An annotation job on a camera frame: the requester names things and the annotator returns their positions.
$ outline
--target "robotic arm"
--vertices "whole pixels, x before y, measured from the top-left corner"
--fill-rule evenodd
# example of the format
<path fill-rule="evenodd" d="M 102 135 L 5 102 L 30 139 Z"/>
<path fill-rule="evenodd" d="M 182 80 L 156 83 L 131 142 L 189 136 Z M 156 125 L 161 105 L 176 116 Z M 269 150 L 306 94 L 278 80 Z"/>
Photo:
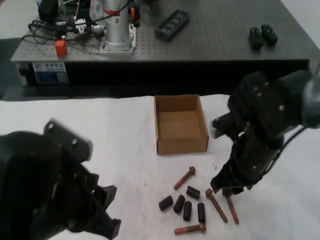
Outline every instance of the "robotic arm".
<path fill-rule="evenodd" d="M 320 127 L 320 79 L 301 70 L 269 82 L 254 72 L 242 79 L 228 107 L 229 113 L 211 122 L 214 138 L 233 141 L 228 162 L 210 183 L 225 196 L 250 190 L 271 170 L 293 139 L 284 143 L 285 133 L 298 125 L 303 127 L 293 137 Z"/>
<path fill-rule="evenodd" d="M 106 209 L 117 188 L 98 185 L 82 162 L 92 144 L 56 120 L 44 134 L 0 136 L 0 236 L 2 240 L 45 240 L 68 229 L 110 240 L 121 221 Z"/>

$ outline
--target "open cardboard box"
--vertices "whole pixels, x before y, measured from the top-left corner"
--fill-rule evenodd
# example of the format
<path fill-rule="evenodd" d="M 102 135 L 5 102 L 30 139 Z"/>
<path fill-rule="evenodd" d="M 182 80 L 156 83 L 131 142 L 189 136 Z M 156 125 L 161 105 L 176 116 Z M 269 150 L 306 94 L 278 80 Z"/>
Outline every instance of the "open cardboard box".
<path fill-rule="evenodd" d="M 199 95 L 155 96 L 154 116 L 157 154 L 207 151 L 209 136 Z"/>

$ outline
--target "white tablecloth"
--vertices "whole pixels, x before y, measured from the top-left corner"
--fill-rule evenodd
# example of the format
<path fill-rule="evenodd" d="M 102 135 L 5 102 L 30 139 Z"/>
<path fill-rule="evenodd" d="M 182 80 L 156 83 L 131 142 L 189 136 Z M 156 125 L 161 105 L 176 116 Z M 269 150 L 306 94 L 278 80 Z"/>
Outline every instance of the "white tablecloth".
<path fill-rule="evenodd" d="M 202 96 L 207 125 L 227 113 L 228 97 Z M 42 133 L 54 117 L 93 142 L 93 155 L 84 165 L 100 175 L 102 186 L 115 185 L 115 200 L 107 209 L 122 220 L 116 240 L 318 240 L 320 236 L 320 131 L 306 130 L 283 152 L 274 169 L 251 191 L 233 196 L 240 221 L 235 225 L 227 202 L 216 195 L 228 218 L 225 224 L 205 197 L 210 181 L 228 160 L 232 142 L 226 136 L 209 140 L 203 154 L 158 156 L 153 97 L 124 99 L 0 102 L 0 134 L 18 130 Z M 173 186 L 195 166 L 196 175 L 178 191 Z M 197 203 L 186 196 L 187 186 L 201 190 L 206 232 L 175 236 L 174 229 L 198 224 Z M 190 222 L 158 203 L 183 194 L 192 202 Z M 89 233 L 65 231 L 53 240 L 102 240 Z"/>

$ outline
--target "black rubber cylinder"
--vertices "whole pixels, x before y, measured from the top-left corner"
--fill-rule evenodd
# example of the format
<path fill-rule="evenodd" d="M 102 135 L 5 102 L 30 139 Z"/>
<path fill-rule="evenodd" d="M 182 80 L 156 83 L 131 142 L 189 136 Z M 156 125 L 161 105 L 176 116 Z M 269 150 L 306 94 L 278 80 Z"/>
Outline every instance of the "black rubber cylinder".
<path fill-rule="evenodd" d="M 175 205 L 173 207 L 173 211 L 175 211 L 177 214 L 181 212 L 181 209 L 184 207 L 186 198 L 183 195 L 180 195 L 175 202 Z"/>
<path fill-rule="evenodd" d="M 184 211 L 183 211 L 183 220 L 186 222 L 190 221 L 191 218 L 191 208 L 192 208 L 192 203 L 189 201 L 186 201 L 184 203 Z"/>
<path fill-rule="evenodd" d="M 161 211 L 163 211 L 163 210 L 166 210 L 168 207 L 170 207 L 172 204 L 174 204 L 174 200 L 172 199 L 172 196 L 167 196 L 165 199 L 159 202 L 159 208 Z"/>
<path fill-rule="evenodd" d="M 193 188 L 192 186 L 188 186 L 188 188 L 186 189 L 186 194 L 197 200 L 199 200 L 200 198 L 200 191 Z"/>
<path fill-rule="evenodd" d="M 206 210 L 205 210 L 205 204 L 203 202 L 198 203 L 198 220 L 199 220 L 199 223 L 206 222 Z"/>

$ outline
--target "copper bolt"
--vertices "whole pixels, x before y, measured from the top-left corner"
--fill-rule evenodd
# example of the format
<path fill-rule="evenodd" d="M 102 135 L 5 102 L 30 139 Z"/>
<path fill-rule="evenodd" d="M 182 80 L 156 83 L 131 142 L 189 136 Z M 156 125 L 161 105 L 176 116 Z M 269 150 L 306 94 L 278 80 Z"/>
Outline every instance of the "copper bolt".
<path fill-rule="evenodd" d="M 213 196 L 213 191 L 208 188 L 205 191 L 206 197 L 209 198 L 211 200 L 211 202 L 213 203 L 213 205 L 215 206 L 216 210 L 218 211 L 218 213 L 220 214 L 221 218 L 223 219 L 223 221 L 226 223 L 228 222 L 228 219 L 226 217 L 226 215 L 224 214 L 224 212 L 222 211 L 221 207 L 219 206 L 219 203 L 217 202 L 217 200 L 215 199 L 215 197 Z"/>
<path fill-rule="evenodd" d="M 199 225 L 194 226 L 187 226 L 183 228 L 178 228 L 174 230 L 174 234 L 185 234 L 185 233 L 191 233 L 195 231 L 201 231 L 202 233 L 206 230 L 206 225 L 204 223 L 200 223 Z"/>
<path fill-rule="evenodd" d="M 173 189 L 177 190 L 191 175 L 195 175 L 196 168 L 194 166 L 189 167 L 189 171 L 174 185 Z"/>
<path fill-rule="evenodd" d="M 225 196 L 225 199 L 229 205 L 229 208 L 230 208 L 230 211 L 231 211 L 231 214 L 232 214 L 232 217 L 233 217 L 235 224 L 239 224 L 239 219 L 238 219 L 236 210 L 234 208 L 234 205 L 232 204 L 230 196 L 226 195 L 226 193 L 224 191 L 222 191 L 222 194 Z"/>

